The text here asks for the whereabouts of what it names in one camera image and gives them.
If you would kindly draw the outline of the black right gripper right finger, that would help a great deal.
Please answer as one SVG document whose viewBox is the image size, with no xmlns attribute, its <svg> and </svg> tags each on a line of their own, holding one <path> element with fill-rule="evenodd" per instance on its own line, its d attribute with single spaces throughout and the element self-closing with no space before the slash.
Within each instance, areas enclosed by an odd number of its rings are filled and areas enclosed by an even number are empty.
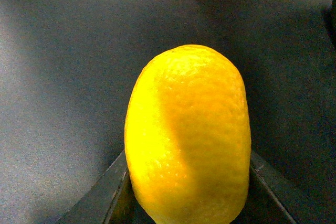
<svg viewBox="0 0 336 224">
<path fill-rule="evenodd" d="M 266 181 L 270 171 L 267 162 L 252 151 L 248 197 L 236 223 L 296 223 Z"/>
</svg>

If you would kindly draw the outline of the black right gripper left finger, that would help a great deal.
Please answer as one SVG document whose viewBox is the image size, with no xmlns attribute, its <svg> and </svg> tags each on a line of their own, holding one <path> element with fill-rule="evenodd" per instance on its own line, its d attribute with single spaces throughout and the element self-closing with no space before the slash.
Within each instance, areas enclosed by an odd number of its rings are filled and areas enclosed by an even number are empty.
<svg viewBox="0 0 336 224">
<path fill-rule="evenodd" d="M 131 182 L 124 151 L 57 223 L 131 223 Z"/>
</svg>

